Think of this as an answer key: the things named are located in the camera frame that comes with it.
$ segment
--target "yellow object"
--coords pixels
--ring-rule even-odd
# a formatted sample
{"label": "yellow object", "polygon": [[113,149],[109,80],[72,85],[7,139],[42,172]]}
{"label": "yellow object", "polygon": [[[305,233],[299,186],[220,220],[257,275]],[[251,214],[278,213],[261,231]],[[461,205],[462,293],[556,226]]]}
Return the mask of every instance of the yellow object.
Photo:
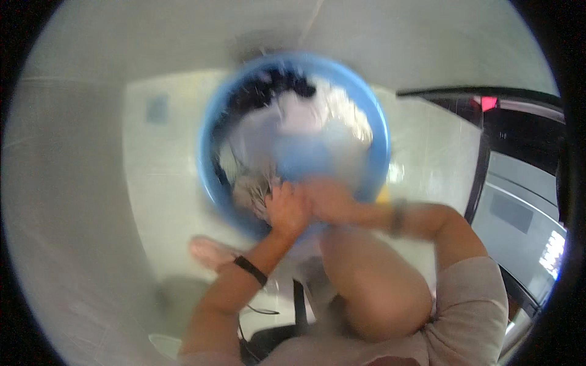
{"label": "yellow object", "polygon": [[391,195],[389,194],[389,187],[385,184],[379,192],[379,195],[376,197],[376,203],[386,203],[390,202]]}

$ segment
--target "hand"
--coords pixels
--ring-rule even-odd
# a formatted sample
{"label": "hand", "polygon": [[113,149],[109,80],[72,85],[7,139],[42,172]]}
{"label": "hand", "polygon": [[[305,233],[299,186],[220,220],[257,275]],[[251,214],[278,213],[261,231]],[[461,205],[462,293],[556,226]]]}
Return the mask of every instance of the hand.
{"label": "hand", "polygon": [[311,206],[304,186],[283,182],[272,188],[264,202],[272,230],[280,235],[297,239],[309,224]]}
{"label": "hand", "polygon": [[350,224],[360,204],[341,183],[329,177],[312,177],[305,183],[312,213],[330,224]]}

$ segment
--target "black strap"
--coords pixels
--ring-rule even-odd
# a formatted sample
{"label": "black strap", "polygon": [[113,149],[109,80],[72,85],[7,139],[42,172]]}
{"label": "black strap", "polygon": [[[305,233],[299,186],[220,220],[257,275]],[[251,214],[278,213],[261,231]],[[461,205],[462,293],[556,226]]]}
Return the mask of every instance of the black strap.
{"label": "black strap", "polygon": [[393,222],[391,222],[390,234],[393,238],[399,237],[403,227],[403,219],[405,218],[405,207],[407,205],[406,199],[397,199],[392,202],[393,207]]}
{"label": "black strap", "polygon": [[307,310],[305,309],[305,294],[301,282],[293,279],[293,306],[295,307],[295,327],[297,336],[301,336],[307,329]]}
{"label": "black strap", "polygon": [[254,278],[256,278],[257,281],[260,283],[261,287],[264,287],[264,285],[267,284],[267,277],[264,275],[264,273],[262,273],[258,268],[256,268],[254,264],[250,263],[248,259],[246,259],[245,257],[241,255],[238,256],[234,260],[234,264],[242,268],[246,272],[250,273],[251,275],[253,275]]}

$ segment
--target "foot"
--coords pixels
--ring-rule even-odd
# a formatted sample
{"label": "foot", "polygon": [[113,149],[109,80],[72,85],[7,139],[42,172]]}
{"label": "foot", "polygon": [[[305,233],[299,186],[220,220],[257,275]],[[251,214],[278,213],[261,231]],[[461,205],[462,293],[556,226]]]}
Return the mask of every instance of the foot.
{"label": "foot", "polygon": [[202,266],[215,272],[219,272],[222,266],[233,262],[239,255],[226,245],[202,235],[191,238],[189,252]]}

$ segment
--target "blue plastic basin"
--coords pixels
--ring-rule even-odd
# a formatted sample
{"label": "blue plastic basin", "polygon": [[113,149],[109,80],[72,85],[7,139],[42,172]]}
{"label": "blue plastic basin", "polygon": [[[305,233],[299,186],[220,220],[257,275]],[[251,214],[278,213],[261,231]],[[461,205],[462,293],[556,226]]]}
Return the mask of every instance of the blue plastic basin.
{"label": "blue plastic basin", "polygon": [[373,141],[367,153],[362,183],[355,193],[357,199],[373,201],[376,198],[384,184],[390,161],[389,130],[383,110],[368,84],[354,71],[333,60],[297,52],[272,54],[246,63],[218,88],[207,103],[198,137],[199,149],[195,154],[200,180],[216,210],[232,226],[258,240],[266,236],[270,228],[252,213],[236,208],[230,192],[220,184],[212,163],[212,130],[217,117],[226,110],[232,91],[259,71],[273,67],[301,70],[307,76],[315,75],[329,80],[330,83],[344,88],[348,96],[366,114],[372,129]]}

